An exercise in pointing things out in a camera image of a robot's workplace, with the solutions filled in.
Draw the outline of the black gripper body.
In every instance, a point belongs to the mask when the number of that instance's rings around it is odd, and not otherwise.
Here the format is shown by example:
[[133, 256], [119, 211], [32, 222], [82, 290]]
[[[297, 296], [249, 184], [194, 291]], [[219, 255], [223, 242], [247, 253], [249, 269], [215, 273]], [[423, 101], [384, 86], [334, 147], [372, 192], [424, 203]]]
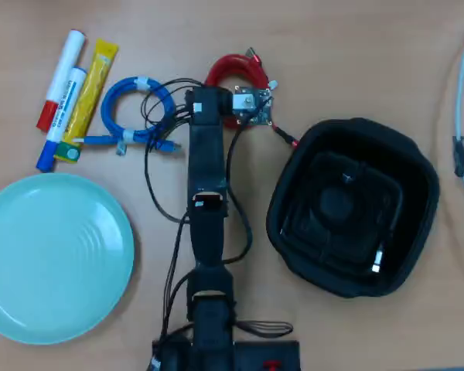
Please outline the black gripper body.
[[234, 95], [228, 89], [216, 89], [217, 94], [217, 112], [220, 116], [233, 115]]

